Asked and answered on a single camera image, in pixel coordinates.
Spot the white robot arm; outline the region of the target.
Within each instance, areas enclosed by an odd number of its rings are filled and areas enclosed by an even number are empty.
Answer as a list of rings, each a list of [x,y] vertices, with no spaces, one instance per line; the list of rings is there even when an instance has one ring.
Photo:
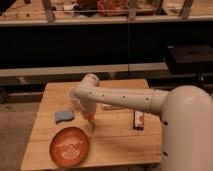
[[[83,114],[104,103],[160,116],[161,171],[213,171],[213,98],[203,89],[192,85],[171,91],[102,88],[96,75],[87,74],[73,95]]]

